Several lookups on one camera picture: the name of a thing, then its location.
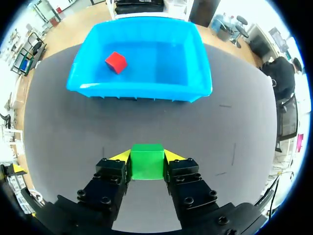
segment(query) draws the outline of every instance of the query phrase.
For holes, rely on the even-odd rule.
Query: white wall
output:
[[[9,66],[3,60],[0,60],[0,113],[2,115],[9,114],[4,106],[14,90],[18,77],[16,73],[10,71]]]

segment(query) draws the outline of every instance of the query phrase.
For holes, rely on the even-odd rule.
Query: office chair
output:
[[[9,114],[7,116],[0,114],[0,117],[4,120],[5,128],[11,129],[11,116]]]
[[[290,99],[276,102],[277,111],[277,138],[275,151],[282,152],[280,141],[289,140],[297,136],[298,107],[295,94]]]

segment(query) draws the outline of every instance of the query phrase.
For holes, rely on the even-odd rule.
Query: blue plastic bin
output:
[[[105,60],[126,58],[117,75]],[[134,97],[193,102],[212,93],[210,66],[193,23],[133,17],[95,25],[78,51],[67,89],[87,97]]]

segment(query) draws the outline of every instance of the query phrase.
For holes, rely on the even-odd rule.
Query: shelf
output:
[[[143,13],[131,13],[131,14],[120,14],[115,15],[116,19],[128,18],[128,17],[143,17],[143,16],[154,16],[154,17],[167,17],[175,18],[179,20],[185,20],[186,14],[171,14],[166,11],[164,12],[143,12]]]

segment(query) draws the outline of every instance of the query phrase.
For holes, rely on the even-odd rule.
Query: person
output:
[[[273,62],[265,62],[261,70],[272,78],[275,99],[280,101],[289,99],[294,92],[294,75],[302,71],[302,66],[297,58],[289,63],[284,57],[278,57]]]

